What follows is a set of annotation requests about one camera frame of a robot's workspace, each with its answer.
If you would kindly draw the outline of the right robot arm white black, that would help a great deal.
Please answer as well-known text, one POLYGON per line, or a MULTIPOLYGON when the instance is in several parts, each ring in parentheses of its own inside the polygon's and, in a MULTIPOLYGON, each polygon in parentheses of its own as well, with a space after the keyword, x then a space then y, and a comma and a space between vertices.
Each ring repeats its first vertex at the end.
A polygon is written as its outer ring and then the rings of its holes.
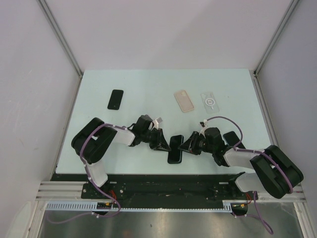
POLYGON ((219 166, 254 170, 254 173, 242 172, 234 178, 228 187, 232 198, 240 199, 248 191, 266 191, 281 199, 303 181, 301 170, 276 145, 248 150, 228 145, 228 136, 228 133, 221 135, 216 127, 208 127, 201 132, 194 131, 179 149, 193 155, 210 153, 219 166))

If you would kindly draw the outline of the teal phone black screen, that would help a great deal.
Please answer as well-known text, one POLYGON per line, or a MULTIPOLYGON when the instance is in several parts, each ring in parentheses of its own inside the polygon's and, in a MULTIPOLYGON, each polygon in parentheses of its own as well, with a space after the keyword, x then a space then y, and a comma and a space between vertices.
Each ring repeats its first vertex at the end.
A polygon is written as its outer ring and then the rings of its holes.
POLYGON ((225 133, 223 135, 223 138, 229 146, 234 146, 240 141, 240 138, 237 136, 237 134, 234 131, 225 133))

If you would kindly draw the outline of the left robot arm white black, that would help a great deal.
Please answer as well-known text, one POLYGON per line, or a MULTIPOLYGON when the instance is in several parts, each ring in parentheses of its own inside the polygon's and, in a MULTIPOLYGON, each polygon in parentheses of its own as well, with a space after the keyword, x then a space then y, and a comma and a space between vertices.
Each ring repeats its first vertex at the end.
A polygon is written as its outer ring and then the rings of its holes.
POLYGON ((98 198, 109 194, 108 176, 102 159, 113 143, 135 147, 147 143, 152 150, 170 152, 163 129, 159 124, 161 118, 152 119, 141 115, 129 127, 105 123, 100 118, 93 118, 71 141, 71 147, 82 161, 88 180, 93 184, 92 192, 98 198))

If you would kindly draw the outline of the beige pink phone case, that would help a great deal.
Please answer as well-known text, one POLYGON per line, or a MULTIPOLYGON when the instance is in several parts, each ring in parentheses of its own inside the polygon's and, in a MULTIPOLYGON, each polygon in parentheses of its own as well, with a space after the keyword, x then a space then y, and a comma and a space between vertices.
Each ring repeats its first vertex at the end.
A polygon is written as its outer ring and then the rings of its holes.
POLYGON ((174 97, 183 113, 194 110, 194 105, 185 90, 175 92, 174 97))

